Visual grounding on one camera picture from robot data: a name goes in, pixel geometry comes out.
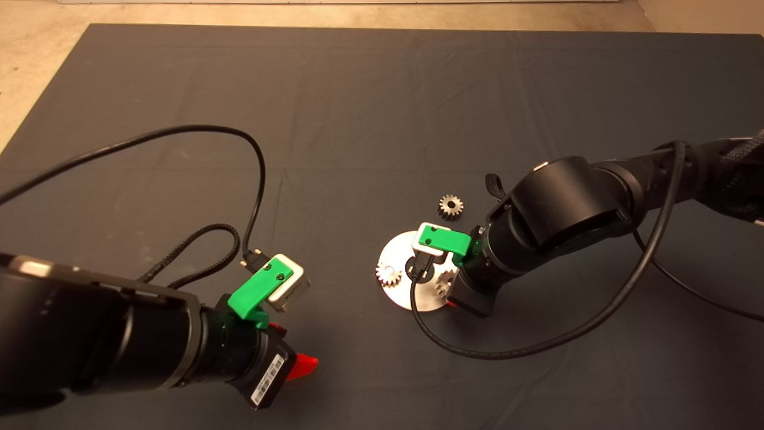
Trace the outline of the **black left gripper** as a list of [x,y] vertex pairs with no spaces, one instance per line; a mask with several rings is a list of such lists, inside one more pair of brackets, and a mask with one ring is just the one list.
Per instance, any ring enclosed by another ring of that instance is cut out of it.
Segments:
[[319,359],[287,345],[287,329],[270,322],[260,329],[243,320],[224,294],[213,308],[203,308],[202,381],[234,387],[252,409],[275,402],[286,381],[312,374]]

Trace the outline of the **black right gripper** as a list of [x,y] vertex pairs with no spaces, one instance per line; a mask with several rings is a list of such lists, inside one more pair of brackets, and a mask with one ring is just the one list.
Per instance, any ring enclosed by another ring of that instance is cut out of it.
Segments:
[[488,317],[493,313],[498,291],[507,282],[508,272],[489,247],[488,229],[475,226],[448,292],[448,307],[458,306],[477,317]]

